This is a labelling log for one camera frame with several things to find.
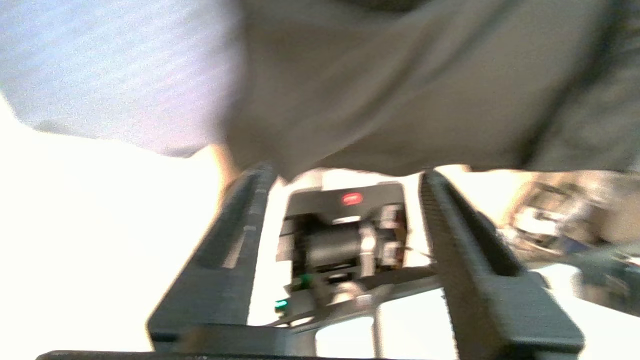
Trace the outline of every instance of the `person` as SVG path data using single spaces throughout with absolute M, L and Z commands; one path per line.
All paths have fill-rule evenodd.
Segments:
M 405 175 L 634 166 L 638 1 L 7 2 L 2 91 L 44 131 Z

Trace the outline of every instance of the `green light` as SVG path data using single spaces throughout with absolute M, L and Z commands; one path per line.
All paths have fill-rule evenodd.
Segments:
M 287 307 L 288 302 L 286 300 L 276 301 L 276 310 L 282 310 Z

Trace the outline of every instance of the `wire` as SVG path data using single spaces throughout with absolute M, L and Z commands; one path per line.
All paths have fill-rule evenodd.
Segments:
M 403 249 L 403 250 L 413 251 L 413 252 L 415 252 L 416 254 L 420 254 L 420 255 L 424 256 L 425 258 L 428 258 L 428 259 L 430 259 L 430 260 L 432 260 L 432 261 L 436 261 L 436 259 L 433 257 L 433 255 L 431 255 L 431 254 L 427 254 L 426 252 L 422 252 L 422 251 L 420 251 L 420 250 L 416 250 L 416 249 L 414 249 L 413 247 L 410 247 L 410 246 L 404 246 L 404 247 L 401 247 L 401 249 Z

